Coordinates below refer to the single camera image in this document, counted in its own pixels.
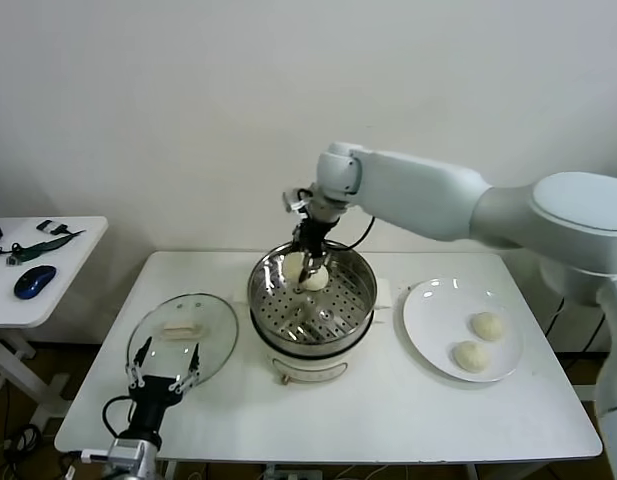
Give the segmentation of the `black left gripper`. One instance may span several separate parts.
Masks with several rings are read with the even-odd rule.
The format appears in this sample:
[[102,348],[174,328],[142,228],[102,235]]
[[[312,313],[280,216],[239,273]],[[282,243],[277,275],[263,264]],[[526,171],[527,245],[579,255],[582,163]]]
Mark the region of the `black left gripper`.
[[135,403],[124,438],[159,438],[159,430],[168,408],[181,402],[182,395],[200,384],[199,344],[190,359],[188,372],[179,380],[170,377],[144,377],[141,373],[152,337],[149,336],[126,363],[129,395]]

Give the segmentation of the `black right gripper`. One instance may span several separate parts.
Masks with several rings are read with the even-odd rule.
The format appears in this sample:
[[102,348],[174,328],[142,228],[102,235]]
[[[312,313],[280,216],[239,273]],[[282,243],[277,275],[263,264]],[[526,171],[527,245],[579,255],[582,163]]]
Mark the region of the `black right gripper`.
[[305,282],[311,275],[311,257],[313,273],[326,266],[332,250],[324,248],[324,241],[336,225],[337,222],[304,218],[293,230],[293,278],[297,285]]

